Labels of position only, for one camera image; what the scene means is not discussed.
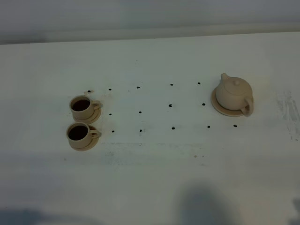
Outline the beige teapot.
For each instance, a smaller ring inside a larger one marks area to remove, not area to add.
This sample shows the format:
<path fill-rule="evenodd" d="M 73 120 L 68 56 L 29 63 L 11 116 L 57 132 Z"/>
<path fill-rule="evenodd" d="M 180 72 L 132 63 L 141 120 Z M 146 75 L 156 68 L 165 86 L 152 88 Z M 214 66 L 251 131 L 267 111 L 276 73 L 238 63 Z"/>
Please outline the beige teapot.
<path fill-rule="evenodd" d="M 246 117 L 253 113 L 253 91 L 244 79 L 223 73 L 215 89 L 217 101 L 222 107 L 231 111 L 241 110 Z"/>

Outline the beige teapot saucer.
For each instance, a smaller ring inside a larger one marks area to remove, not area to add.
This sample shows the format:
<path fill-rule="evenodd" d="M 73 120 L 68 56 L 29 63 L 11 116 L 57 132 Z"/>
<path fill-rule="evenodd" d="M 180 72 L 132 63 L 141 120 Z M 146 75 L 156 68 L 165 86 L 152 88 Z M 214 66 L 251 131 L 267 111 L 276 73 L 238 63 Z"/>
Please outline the beige teapot saucer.
<path fill-rule="evenodd" d="M 228 110 L 228 109 L 222 107 L 217 101 L 216 89 L 214 89 L 212 91 L 210 100 L 211 100 L 211 104 L 214 107 L 214 109 L 216 111 L 218 111 L 219 113 L 221 113 L 222 115 L 225 115 L 225 116 L 228 116 L 228 117 L 240 117 L 240 116 L 244 115 L 241 110 L 231 111 L 231 110 Z"/>

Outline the far beige cup saucer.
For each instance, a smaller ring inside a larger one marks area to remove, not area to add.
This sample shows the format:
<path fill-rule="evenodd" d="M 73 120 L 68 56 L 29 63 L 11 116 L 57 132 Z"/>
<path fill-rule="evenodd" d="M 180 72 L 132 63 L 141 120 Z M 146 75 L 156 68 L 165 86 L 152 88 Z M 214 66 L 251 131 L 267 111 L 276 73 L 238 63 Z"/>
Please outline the far beige cup saucer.
<path fill-rule="evenodd" d="M 91 124 L 100 117 L 101 108 L 100 106 L 90 106 L 83 111 L 72 111 L 73 119 L 77 122 L 84 122 Z"/>

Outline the far beige teacup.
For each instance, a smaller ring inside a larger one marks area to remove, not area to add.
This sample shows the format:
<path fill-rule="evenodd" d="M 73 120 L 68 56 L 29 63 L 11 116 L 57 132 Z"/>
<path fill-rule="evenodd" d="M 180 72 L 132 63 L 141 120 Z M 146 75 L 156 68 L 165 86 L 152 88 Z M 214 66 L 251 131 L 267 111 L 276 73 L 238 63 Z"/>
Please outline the far beige teacup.
<path fill-rule="evenodd" d="M 95 111 L 100 109 L 100 106 L 100 101 L 92 100 L 85 95 L 76 96 L 69 103 L 72 115 L 78 120 L 91 118 L 95 114 Z"/>

